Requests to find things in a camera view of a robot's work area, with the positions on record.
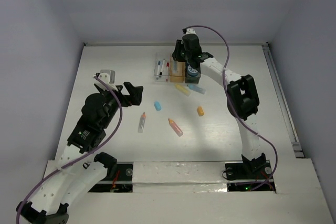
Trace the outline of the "blue highlighter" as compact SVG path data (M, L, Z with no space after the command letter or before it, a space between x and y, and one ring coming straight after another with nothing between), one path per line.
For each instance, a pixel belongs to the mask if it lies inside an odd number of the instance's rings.
M206 90L194 84L188 84L187 87L197 93L205 94Z

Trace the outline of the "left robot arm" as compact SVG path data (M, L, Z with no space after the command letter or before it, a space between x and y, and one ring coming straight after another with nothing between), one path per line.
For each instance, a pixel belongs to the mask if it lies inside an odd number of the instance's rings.
M120 126L122 109L141 104L143 87L130 82L113 87L102 80L97 80L94 86L98 92L85 99L81 117L54 171L17 206L17 223L20 218L29 223L67 223L72 206L81 197L100 180L115 176L117 159L99 149L111 140L106 129L114 115L119 113L117 126Z

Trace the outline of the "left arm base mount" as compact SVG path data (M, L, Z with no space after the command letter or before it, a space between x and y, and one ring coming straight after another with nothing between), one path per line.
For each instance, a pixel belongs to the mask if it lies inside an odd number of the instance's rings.
M131 193L133 192L133 163L118 163L113 177L104 178L94 185L90 193Z

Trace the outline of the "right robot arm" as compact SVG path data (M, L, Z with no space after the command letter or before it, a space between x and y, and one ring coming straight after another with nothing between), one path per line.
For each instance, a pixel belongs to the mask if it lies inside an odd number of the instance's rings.
M242 76L220 64L213 55L203 52L200 41L192 28L176 41L173 59L187 62L199 73L211 78L224 88L227 107L236 119L242 141L241 171L248 178L258 175L266 164L266 155L260 149L256 114L260 104L254 78Z

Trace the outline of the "red capped white pen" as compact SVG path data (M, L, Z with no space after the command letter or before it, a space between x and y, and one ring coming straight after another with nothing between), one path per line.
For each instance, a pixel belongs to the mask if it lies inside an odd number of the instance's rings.
M168 80L169 80L169 76L170 76L169 67L170 67L170 64L169 64L169 62L168 62L168 63L166 63L166 67L165 67L165 81L166 81L166 82L168 82Z

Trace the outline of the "blue capped white pen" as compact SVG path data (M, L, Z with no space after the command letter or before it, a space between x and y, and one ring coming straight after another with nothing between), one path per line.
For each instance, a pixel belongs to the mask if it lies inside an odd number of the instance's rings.
M156 80L159 79L160 71L161 71L161 61L158 61L156 72L155 72Z

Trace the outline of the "black capped white pen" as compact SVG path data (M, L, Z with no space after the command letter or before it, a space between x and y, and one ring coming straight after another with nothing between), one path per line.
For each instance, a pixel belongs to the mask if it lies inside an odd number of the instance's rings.
M160 69L160 72L159 72L159 76L161 77L162 74L163 74L163 70L164 70L164 67L165 67L165 59L163 59L163 61L161 62L161 69Z

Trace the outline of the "green highlighter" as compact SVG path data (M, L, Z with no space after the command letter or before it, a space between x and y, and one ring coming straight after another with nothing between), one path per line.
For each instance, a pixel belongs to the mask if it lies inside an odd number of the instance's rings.
M173 70L172 70L172 72L174 74L178 74L178 72L179 72L178 61L173 60Z

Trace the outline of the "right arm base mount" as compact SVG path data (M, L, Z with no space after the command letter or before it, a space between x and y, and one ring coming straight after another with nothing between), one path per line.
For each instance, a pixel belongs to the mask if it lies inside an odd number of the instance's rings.
M241 162L226 163L222 177L227 181L229 192L276 191L271 176L270 162L264 153L251 161L242 156Z

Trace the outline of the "blue highlighter cap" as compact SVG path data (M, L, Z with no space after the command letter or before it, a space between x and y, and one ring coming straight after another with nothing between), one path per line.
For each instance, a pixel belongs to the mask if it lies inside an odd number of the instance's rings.
M160 103L157 102L157 101L155 101L155 103L154 103L154 107L155 107L155 109L156 109L157 111L161 111L161 109L162 109Z

